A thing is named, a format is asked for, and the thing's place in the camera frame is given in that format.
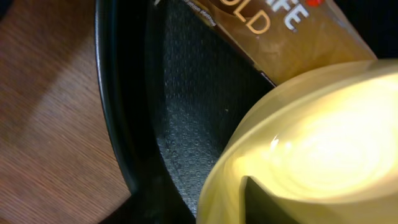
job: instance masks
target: wooden surface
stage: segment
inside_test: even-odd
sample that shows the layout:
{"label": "wooden surface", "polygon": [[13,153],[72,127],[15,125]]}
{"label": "wooden surface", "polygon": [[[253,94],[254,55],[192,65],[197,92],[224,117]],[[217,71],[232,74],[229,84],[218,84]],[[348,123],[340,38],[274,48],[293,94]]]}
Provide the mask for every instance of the wooden surface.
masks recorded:
{"label": "wooden surface", "polygon": [[93,0],[15,0],[0,21],[0,223],[96,223],[129,192],[96,79]]}

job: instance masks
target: gold lettering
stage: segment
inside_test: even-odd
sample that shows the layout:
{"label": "gold lettering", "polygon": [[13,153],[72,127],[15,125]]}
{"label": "gold lettering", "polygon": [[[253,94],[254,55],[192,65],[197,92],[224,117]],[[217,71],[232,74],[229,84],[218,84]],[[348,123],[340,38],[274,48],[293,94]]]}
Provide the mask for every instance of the gold lettering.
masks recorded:
{"label": "gold lettering", "polygon": [[244,0],[234,11],[235,16],[237,16],[242,22],[246,22],[246,19],[241,15],[242,9],[249,4],[251,0]]}
{"label": "gold lettering", "polygon": [[[261,16],[265,19],[266,26],[263,29],[261,29],[261,30],[256,30],[255,28],[253,28],[252,25]],[[271,26],[271,20],[269,19],[269,16],[266,14],[266,12],[264,12],[263,10],[260,10],[259,12],[257,12],[257,14],[253,18],[251,18],[251,20],[246,24],[246,26],[251,30],[251,32],[253,32],[255,34],[263,34],[263,33],[267,32],[267,30]]]}
{"label": "gold lettering", "polygon": [[241,0],[232,0],[232,1],[228,1],[228,0],[221,0],[222,3],[224,3],[227,6],[233,6],[236,3],[240,2]]}

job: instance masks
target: black plastic frame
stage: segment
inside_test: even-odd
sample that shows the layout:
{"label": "black plastic frame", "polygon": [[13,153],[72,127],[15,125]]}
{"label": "black plastic frame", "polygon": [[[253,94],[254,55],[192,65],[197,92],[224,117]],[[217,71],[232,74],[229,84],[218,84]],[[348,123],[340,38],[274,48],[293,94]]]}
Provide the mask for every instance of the black plastic frame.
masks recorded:
{"label": "black plastic frame", "polygon": [[131,220],[194,223],[160,156],[145,85],[146,0],[97,0],[98,83],[109,137],[132,194]]}

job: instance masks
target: yellow glass bowl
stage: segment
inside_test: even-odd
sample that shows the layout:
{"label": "yellow glass bowl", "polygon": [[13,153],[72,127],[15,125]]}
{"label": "yellow glass bowl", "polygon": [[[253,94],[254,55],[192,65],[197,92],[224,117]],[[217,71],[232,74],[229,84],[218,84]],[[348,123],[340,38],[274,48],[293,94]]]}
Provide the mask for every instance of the yellow glass bowl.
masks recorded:
{"label": "yellow glass bowl", "polygon": [[398,223],[398,60],[319,68],[265,95],[208,176],[197,223],[244,223],[246,176],[299,223]]}

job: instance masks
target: wooden table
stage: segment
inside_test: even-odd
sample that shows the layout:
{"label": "wooden table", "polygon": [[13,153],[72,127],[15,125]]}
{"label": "wooden table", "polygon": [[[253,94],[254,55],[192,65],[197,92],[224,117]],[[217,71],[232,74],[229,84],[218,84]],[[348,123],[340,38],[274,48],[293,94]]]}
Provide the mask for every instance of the wooden table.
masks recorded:
{"label": "wooden table", "polygon": [[93,0],[0,21],[0,223],[96,223],[129,197],[96,77]]}

